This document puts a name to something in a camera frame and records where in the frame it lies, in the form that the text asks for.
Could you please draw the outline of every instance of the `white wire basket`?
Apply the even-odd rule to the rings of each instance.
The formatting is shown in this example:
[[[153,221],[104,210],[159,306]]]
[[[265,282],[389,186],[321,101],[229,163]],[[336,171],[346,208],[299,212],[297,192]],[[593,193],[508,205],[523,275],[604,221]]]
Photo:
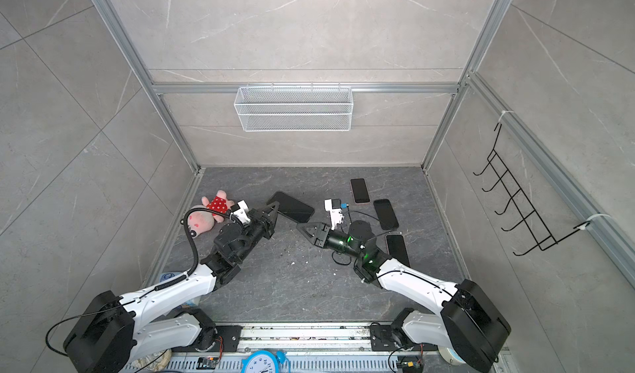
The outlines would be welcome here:
[[[245,131],[351,129],[353,92],[345,86],[243,86],[234,101]]]

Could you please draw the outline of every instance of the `pink plush pig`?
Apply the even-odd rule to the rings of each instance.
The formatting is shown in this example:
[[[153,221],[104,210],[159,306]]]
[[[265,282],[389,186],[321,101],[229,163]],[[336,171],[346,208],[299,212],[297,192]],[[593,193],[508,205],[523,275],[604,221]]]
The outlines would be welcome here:
[[[226,213],[229,208],[235,205],[234,201],[227,200],[227,193],[223,190],[216,193],[216,198],[211,202],[204,196],[201,199],[202,205],[193,206],[193,208],[207,208],[220,213]],[[212,214],[209,211],[195,211],[187,218],[187,226],[190,229],[190,235],[196,238],[200,234],[209,231],[214,226],[214,220],[222,222],[224,218],[222,216]]]

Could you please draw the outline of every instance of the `black smartphone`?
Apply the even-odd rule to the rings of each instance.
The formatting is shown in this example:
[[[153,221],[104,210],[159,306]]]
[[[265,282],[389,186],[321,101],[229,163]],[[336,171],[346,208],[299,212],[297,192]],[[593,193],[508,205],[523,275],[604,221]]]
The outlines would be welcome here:
[[[406,242],[401,235],[386,235],[386,246],[388,247],[388,254],[392,258],[396,258],[401,264],[409,267],[410,259],[408,258],[408,252],[406,251]]]
[[[295,199],[293,196],[283,193],[282,191],[276,191],[274,196],[269,198],[267,204],[278,202],[278,213],[284,217],[290,218],[295,222],[308,222],[315,209],[310,207],[305,202]]]
[[[375,200],[375,211],[377,212],[377,218],[379,218],[379,224],[382,229],[397,229],[399,228],[399,222],[397,216],[393,210],[393,206],[389,200]]]
[[[352,178],[351,189],[353,190],[353,199],[355,200],[355,203],[370,202],[368,188],[366,188],[366,180],[363,178]]]

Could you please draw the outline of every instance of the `clock face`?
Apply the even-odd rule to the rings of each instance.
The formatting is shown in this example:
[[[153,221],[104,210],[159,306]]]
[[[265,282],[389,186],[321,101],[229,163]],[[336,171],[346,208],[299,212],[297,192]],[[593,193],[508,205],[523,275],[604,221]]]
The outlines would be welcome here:
[[[271,355],[258,353],[253,355],[243,370],[245,373],[276,373],[276,364]]]

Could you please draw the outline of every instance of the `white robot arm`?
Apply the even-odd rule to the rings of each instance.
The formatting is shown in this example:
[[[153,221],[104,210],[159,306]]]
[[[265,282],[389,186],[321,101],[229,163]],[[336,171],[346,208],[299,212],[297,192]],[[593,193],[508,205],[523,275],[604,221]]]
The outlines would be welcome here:
[[[200,262],[185,221],[194,254],[192,267],[167,282],[136,292],[116,297],[109,290],[95,297],[63,344],[77,371],[116,373],[131,361],[168,348],[209,349],[217,338],[216,326],[200,309],[188,309],[171,319],[155,319],[230,282],[258,242],[273,235],[278,206],[274,202],[245,212],[244,201],[234,205],[232,214],[226,215],[231,222],[221,228],[210,255]],[[186,217],[199,210],[208,209],[194,208]]]
[[[377,248],[377,237],[362,220],[352,222],[348,233],[318,222],[297,229],[315,246],[354,258],[353,270],[362,282],[400,293],[433,313],[406,308],[398,315],[391,330],[402,347],[446,347],[474,369],[489,372],[511,328],[476,283],[446,282],[404,266]]]

